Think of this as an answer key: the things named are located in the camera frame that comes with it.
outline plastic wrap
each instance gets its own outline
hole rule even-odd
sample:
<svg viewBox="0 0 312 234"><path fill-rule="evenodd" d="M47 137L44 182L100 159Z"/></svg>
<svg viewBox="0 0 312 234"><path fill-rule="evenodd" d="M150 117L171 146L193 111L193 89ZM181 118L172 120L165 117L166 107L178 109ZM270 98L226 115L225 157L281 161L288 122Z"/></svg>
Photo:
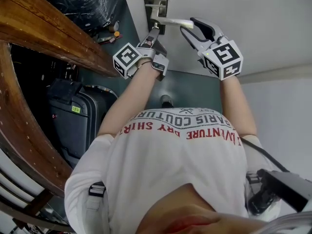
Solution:
<svg viewBox="0 0 312 234"><path fill-rule="evenodd" d="M110 23L122 0L48 0L80 28L87 30Z"/></svg>

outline black and white marker cube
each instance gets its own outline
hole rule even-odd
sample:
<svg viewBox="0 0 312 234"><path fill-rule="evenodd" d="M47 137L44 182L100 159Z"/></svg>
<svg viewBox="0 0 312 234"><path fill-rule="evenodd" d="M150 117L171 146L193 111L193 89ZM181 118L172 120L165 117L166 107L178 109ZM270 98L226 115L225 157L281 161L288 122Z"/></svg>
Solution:
<svg viewBox="0 0 312 234"><path fill-rule="evenodd" d="M113 56L114 68L127 79L128 74L131 73L130 69L141 57L142 54L130 43L127 43Z"/></svg>
<svg viewBox="0 0 312 234"><path fill-rule="evenodd" d="M208 49L202 54L205 68L220 80L237 75L242 70L243 56L233 40Z"/></svg>

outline black cable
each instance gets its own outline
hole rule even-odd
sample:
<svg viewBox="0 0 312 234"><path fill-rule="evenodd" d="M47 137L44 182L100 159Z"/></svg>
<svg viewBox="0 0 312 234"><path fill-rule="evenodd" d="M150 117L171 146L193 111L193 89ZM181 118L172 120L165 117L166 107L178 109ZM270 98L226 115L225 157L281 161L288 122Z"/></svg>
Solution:
<svg viewBox="0 0 312 234"><path fill-rule="evenodd" d="M289 173L290 171L287 170L281 163L279 163L275 158L273 158L267 151L265 151L264 149L262 149L261 147L258 147L254 144L252 144L250 141L244 139L244 138L240 138L242 140L243 143L245 143L246 145L256 149L258 152L260 152L261 154L263 154L269 161L271 161L278 169L280 169L282 172L287 172Z"/></svg>

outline suitcase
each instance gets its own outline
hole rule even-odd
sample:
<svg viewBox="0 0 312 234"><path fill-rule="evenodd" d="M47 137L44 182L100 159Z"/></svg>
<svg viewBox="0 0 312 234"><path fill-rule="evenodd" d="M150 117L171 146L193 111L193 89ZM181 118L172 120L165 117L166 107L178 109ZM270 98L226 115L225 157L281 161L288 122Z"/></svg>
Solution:
<svg viewBox="0 0 312 234"><path fill-rule="evenodd" d="M80 82L64 79L56 79L47 96L58 151L74 168L117 97L98 87L83 87Z"/></svg>

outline white t-shirt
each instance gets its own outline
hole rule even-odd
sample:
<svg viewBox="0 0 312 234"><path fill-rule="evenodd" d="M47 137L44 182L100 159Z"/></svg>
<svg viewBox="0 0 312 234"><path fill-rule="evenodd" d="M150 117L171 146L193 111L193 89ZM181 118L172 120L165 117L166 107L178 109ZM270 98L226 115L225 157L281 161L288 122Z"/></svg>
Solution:
<svg viewBox="0 0 312 234"><path fill-rule="evenodd" d="M260 145L255 136L246 139ZM203 108L146 110L115 138L93 141L66 183L66 214L78 234L86 233L81 218L88 189L103 181L111 234L135 233L158 200L188 183L217 212L248 217L246 173L261 168L273 169L242 144L222 114Z"/></svg>

